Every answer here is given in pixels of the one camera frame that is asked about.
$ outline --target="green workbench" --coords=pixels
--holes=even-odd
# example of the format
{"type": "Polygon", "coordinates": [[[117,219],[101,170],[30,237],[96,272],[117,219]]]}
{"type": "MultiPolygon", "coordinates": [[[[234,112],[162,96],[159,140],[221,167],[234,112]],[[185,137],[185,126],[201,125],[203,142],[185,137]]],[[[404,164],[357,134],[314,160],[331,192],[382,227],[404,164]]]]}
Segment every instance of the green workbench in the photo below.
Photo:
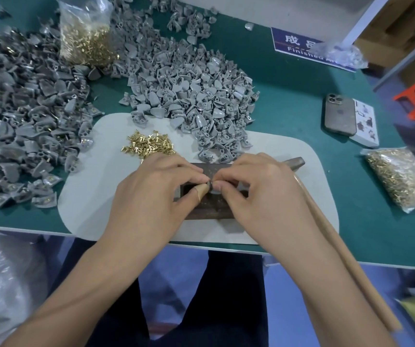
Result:
{"type": "MultiPolygon", "coordinates": [[[[148,5],[147,0],[136,0],[148,5]]],[[[37,15],[50,17],[54,0],[0,0],[13,18],[0,21],[21,30],[38,28],[37,15]]],[[[163,36],[177,40],[186,33],[169,32],[170,13],[155,12],[155,27],[163,36]]],[[[340,234],[360,262],[415,267],[415,210],[405,214],[392,203],[372,171],[359,157],[362,146],[328,133],[321,127],[324,97],[341,93],[374,106],[382,147],[399,147],[403,142],[381,107],[364,75],[275,52],[269,28],[256,25],[252,32],[245,21],[218,15],[212,35],[203,41],[208,49],[219,49],[253,78],[260,100],[249,130],[291,136],[308,143],[326,172],[340,221],[340,234]]],[[[118,104],[126,80],[102,78],[92,84],[95,105],[106,113],[129,112],[118,104]]],[[[0,230],[71,235],[58,210],[40,210],[21,204],[0,210],[0,230]]],[[[194,246],[243,251],[262,251],[257,245],[188,243],[194,246]]]]}

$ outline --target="white cutting board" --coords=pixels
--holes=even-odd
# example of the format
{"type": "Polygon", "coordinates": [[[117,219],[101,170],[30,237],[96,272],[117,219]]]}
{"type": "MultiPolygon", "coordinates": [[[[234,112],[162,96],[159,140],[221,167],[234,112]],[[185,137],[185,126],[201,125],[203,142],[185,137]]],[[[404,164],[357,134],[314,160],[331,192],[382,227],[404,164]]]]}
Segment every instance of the white cutting board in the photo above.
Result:
{"type": "MultiPolygon", "coordinates": [[[[128,145],[127,136],[136,129],[146,135],[153,130],[168,133],[176,152],[189,162],[200,163],[198,146],[191,134],[175,131],[167,118],[147,118],[149,121],[144,129],[135,126],[129,113],[110,114],[95,124],[95,144],[89,151],[80,153],[81,165],[76,173],[68,176],[58,200],[61,219],[75,236],[96,241],[103,233],[117,185],[140,166],[139,157],[121,152],[121,148],[128,145]]],[[[305,142],[286,136],[248,131],[248,139],[254,145],[249,149],[250,153],[265,152],[279,161],[304,158],[306,164],[297,175],[339,232],[336,205],[315,151],[305,142]]],[[[256,244],[234,219],[186,220],[172,240],[256,244]]]]}

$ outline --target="dark pants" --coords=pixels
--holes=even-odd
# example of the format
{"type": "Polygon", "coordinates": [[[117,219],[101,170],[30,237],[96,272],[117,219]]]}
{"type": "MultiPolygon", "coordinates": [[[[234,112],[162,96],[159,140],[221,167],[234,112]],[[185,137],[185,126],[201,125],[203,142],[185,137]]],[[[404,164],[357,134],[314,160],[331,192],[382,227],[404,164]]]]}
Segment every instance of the dark pants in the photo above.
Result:
{"type": "MultiPolygon", "coordinates": [[[[52,291],[94,242],[75,239],[52,291]]],[[[150,340],[138,280],[103,315],[88,347],[268,346],[262,257],[209,251],[207,268],[178,327],[150,340]]]]}

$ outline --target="pile of brass rivets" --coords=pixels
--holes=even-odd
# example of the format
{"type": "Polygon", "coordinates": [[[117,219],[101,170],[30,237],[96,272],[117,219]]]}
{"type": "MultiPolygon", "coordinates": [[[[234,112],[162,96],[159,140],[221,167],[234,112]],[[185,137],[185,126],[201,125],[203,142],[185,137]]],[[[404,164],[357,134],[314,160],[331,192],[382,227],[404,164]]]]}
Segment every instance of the pile of brass rivets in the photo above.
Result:
{"type": "Polygon", "coordinates": [[[415,208],[415,156],[406,148],[373,150],[365,156],[392,200],[409,212],[415,208]]]}
{"type": "Polygon", "coordinates": [[[105,67],[116,60],[111,51],[111,28],[75,22],[61,22],[61,57],[73,64],[105,67]]]}
{"type": "Polygon", "coordinates": [[[129,153],[131,155],[138,155],[142,160],[148,157],[154,152],[161,152],[164,154],[174,154],[174,145],[170,141],[169,136],[161,134],[154,130],[153,134],[146,136],[140,133],[138,130],[132,136],[127,137],[129,139],[129,146],[122,147],[122,152],[129,153]]]}

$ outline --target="clear plastic bag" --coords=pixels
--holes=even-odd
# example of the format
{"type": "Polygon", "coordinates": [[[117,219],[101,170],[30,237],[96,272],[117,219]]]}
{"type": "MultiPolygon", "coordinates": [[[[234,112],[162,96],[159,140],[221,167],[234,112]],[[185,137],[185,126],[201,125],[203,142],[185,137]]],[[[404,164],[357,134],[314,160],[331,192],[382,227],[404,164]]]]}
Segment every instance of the clear plastic bag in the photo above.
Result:
{"type": "Polygon", "coordinates": [[[33,245],[0,235],[0,345],[46,299],[45,260],[33,245]]]}
{"type": "Polygon", "coordinates": [[[106,67],[115,60],[108,0],[57,0],[60,5],[60,55],[72,64],[106,67]]]}
{"type": "Polygon", "coordinates": [[[332,60],[340,66],[355,69],[368,67],[368,62],[363,58],[360,49],[355,45],[343,47],[340,42],[319,42],[312,45],[309,52],[315,56],[332,60]]]}
{"type": "Polygon", "coordinates": [[[415,156],[406,148],[363,149],[392,200],[406,213],[415,209],[415,156]]]}

